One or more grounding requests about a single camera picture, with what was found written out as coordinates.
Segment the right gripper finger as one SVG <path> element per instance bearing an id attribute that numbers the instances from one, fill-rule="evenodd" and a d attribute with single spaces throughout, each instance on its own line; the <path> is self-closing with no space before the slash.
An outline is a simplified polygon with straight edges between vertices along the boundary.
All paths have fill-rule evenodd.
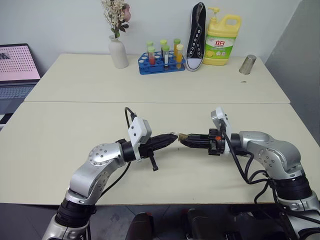
<path id="1" fill-rule="evenodd" d="M 179 139 L 178 140 L 182 145 L 187 146 L 189 148 L 194 149 L 209 149 L 210 148 L 210 141 L 207 139 Z"/>
<path id="2" fill-rule="evenodd" d="M 208 134 L 191 133 L 187 135 L 186 140 L 187 141 L 209 141 L 210 139 Z"/>

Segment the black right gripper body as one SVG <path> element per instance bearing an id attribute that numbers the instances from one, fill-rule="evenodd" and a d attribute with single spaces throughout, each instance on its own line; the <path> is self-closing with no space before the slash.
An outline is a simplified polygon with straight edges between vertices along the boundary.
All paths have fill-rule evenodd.
<path id="1" fill-rule="evenodd" d="M 212 156 L 220 156 L 225 152 L 225 137 L 216 128 L 210 128 L 208 132 L 209 148 L 208 154 Z"/>

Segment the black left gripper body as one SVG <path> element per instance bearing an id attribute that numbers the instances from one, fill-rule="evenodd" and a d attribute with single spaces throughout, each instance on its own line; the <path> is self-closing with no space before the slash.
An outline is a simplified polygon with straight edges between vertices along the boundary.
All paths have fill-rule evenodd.
<path id="1" fill-rule="evenodd" d="M 155 172 L 159 168 L 157 166 L 154 151 L 159 149 L 158 136 L 151 137 L 145 144 L 141 144 L 138 148 L 141 159 L 149 158 L 152 164 L 152 170 Z"/>

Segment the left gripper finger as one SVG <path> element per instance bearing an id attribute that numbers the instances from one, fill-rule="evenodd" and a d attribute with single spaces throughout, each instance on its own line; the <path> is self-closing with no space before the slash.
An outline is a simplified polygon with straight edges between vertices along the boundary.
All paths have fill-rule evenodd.
<path id="1" fill-rule="evenodd" d="M 166 148 L 167 146 L 171 145 L 175 141 L 176 141 L 175 139 L 151 139 L 150 145 L 153 151 L 157 151 L 157 150 Z"/>
<path id="2" fill-rule="evenodd" d="M 154 144 L 172 144 L 178 139 L 178 135 L 174 133 L 165 133 L 154 136 L 152 142 Z"/>

